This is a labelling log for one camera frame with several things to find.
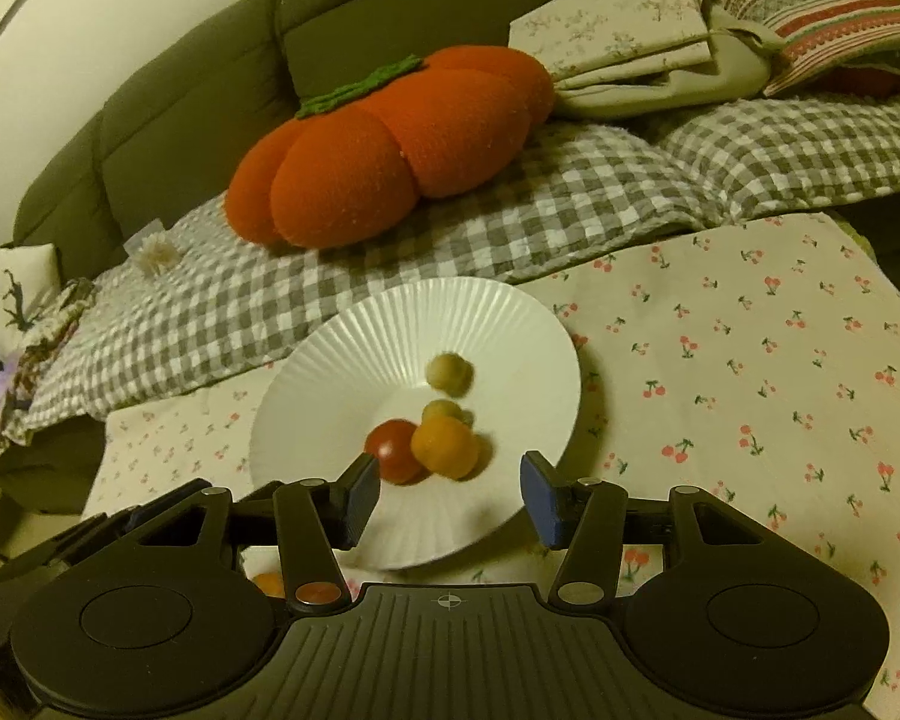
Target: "pumpkin pillow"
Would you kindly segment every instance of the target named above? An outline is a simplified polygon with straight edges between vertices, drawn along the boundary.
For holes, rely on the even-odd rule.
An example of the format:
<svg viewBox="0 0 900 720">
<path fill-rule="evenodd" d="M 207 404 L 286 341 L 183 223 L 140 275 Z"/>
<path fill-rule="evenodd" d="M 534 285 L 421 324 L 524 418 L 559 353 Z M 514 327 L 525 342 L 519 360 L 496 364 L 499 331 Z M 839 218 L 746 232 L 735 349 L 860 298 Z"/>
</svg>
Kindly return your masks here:
<svg viewBox="0 0 900 720">
<path fill-rule="evenodd" d="M 409 57 L 308 100 L 240 162 L 224 201 L 241 238 L 332 248 L 376 236 L 420 197 L 480 186 L 547 119 L 554 89 L 543 66 L 498 46 Z"/>
</svg>

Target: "ribbed plate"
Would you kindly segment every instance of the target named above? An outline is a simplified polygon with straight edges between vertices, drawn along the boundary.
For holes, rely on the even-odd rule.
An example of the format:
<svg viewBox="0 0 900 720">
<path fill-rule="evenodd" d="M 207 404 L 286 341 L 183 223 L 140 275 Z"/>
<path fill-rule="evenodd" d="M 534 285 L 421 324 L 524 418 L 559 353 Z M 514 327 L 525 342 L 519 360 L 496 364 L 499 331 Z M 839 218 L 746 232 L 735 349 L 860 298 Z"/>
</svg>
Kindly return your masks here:
<svg viewBox="0 0 900 720">
<path fill-rule="evenodd" d="M 432 475 L 384 483 L 360 545 L 343 565 L 370 570 L 437 560 L 514 516 L 519 461 L 537 449 L 556 463 L 580 405 L 580 369 L 562 324 L 520 290 L 477 278 L 439 278 L 387 290 L 351 306 L 293 351 L 266 392 L 253 425 L 250 472 L 270 480 L 335 479 L 380 422 L 419 423 L 441 395 L 424 368 L 443 351 L 471 361 L 463 408 L 487 436 L 492 460 L 454 482 Z"/>
</svg>

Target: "sofa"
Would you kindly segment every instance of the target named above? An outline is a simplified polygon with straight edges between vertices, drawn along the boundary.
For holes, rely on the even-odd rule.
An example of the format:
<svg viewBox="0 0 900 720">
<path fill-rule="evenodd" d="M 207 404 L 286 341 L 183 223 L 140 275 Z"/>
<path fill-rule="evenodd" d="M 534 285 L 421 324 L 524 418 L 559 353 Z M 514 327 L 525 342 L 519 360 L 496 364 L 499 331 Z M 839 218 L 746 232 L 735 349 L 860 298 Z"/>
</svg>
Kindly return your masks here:
<svg viewBox="0 0 900 720">
<path fill-rule="evenodd" d="M 509 22 L 549 0 L 241 0 L 132 74 L 24 195 L 15 245 L 51 242 L 62 279 L 96 277 L 122 243 L 170 226 L 226 189 L 244 153 L 302 98 L 411 52 L 506 45 Z M 900 196 L 845 216 L 900 288 Z M 73 418 L 0 456 L 0 487 L 25 509 L 82 510 L 103 423 Z"/>
</svg>

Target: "throw pillow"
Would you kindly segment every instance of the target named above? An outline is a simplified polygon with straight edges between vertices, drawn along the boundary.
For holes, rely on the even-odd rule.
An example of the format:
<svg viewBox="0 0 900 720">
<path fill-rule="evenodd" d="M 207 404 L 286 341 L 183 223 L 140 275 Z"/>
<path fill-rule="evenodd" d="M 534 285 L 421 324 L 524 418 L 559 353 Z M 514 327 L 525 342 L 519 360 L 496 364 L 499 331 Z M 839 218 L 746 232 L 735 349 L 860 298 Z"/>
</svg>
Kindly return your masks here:
<svg viewBox="0 0 900 720">
<path fill-rule="evenodd" d="M 40 307 L 60 292 L 56 249 L 0 248 L 0 361 L 6 362 L 40 317 Z"/>
<path fill-rule="evenodd" d="M 717 0 L 775 30 L 786 45 L 764 87 L 779 95 L 870 52 L 900 48 L 900 0 Z"/>
</svg>

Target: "green knitted leaf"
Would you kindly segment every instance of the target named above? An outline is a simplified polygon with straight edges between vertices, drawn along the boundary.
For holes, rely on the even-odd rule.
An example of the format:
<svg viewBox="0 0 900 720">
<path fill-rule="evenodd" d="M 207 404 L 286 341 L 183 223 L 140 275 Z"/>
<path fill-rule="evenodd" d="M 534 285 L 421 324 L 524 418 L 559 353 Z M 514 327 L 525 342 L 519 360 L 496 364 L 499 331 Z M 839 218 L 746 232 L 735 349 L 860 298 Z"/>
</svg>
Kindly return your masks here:
<svg viewBox="0 0 900 720">
<path fill-rule="evenodd" d="M 413 54 L 406 59 L 401 59 L 399 62 L 394 62 L 392 65 L 384 65 L 381 68 L 377 68 L 362 81 L 348 83 L 346 86 L 338 87 L 333 92 L 304 100 L 295 118 L 306 119 L 308 116 L 334 111 L 340 108 L 341 105 L 352 103 L 353 100 L 360 100 L 360 98 L 365 98 L 371 92 L 382 89 L 391 81 L 399 79 L 400 76 L 419 70 L 422 65 L 423 60 Z"/>
</svg>

